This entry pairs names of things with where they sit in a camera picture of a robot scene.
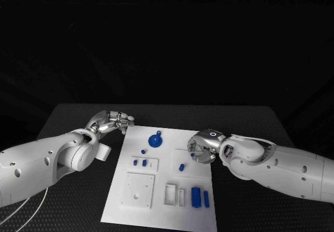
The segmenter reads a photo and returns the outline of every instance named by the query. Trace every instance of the robotic arm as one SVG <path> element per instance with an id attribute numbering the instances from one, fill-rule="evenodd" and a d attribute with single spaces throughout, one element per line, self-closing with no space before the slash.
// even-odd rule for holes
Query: robotic arm
<path id="1" fill-rule="evenodd" d="M 254 140 L 269 144 L 261 146 Z M 202 153 L 192 157 L 198 163 L 211 163 L 215 153 L 231 174 L 254 180 L 261 186 L 289 196 L 334 203 L 334 161 L 310 152 L 277 146 L 270 141 L 231 135 L 214 130 L 194 134 L 187 143 L 188 152 L 198 145 Z"/>
<path id="2" fill-rule="evenodd" d="M 99 143 L 103 135 L 133 126 L 133 117 L 100 111 L 83 129 L 40 139 L 0 152 L 0 207 L 37 194 L 60 178 L 82 171 L 93 158 L 105 161 L 110 148 Z"/>

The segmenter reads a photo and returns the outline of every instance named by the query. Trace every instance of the black background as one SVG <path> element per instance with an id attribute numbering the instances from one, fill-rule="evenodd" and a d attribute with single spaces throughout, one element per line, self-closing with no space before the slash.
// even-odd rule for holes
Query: black background
<path id="1" fill-rule="evenodd" d="M 2 0 L 0 149 L 63 102 L 266 105 L 295 146 L 334 158 L 328 2 Z"/>

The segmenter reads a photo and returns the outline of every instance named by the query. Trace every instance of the white cable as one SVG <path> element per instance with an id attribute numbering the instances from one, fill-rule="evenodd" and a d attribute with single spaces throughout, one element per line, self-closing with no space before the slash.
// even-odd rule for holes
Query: white cable
<path id="1" fill-rule="evenodd" d="M 47 189 L 48 189 L 48 188 L 46 188 L 44 195 L 43 195 L 43 200 L 44 200 L 44 197 L 46 197 Z M 33 219 L 33 216 L 31 216 L 31 218 L 27 220 L 27 222 L 24 223 L 24 225 L 17 229 L 15 232 L 18 232 L 18 231 L 21 230 L 21 228 L 25 226 L 25 224 L 28 223 L 28 221 Z"/>
<path id="2" fill-rule="evenodd" d="M 270 141 L 267 141 L 267 140 L 264 140 L 264 139 L 257 139 L 257 138 L 251 138 L 251 137 L 244 137 L 244 136 L 240 136 L 240 135 L 236 135 L 236 134 L 231 134 L 231 136 L 237 136 L 237 137 L 244 138 L 244 139 L 253 139 L 253 140 L 261 141 L 261 142 L 264 142 L 264 143 L 267 143 L 267 144 L 270 144 L 270 145 L 276 145 L 273 142 L 270 142 Z"/>
<path id="3" fill-rule="evenodd" d="M 7 221 L 7 219 L 15 214 L 15 212 L 20 210 L 20 208 L 24 206 L 25 202 L 28 201 L 30 198 L 25 199 L 22 204 L 18 206 L 17 210 L 12 212 L 12 214 L 0 222 L 0 225 Z"/>

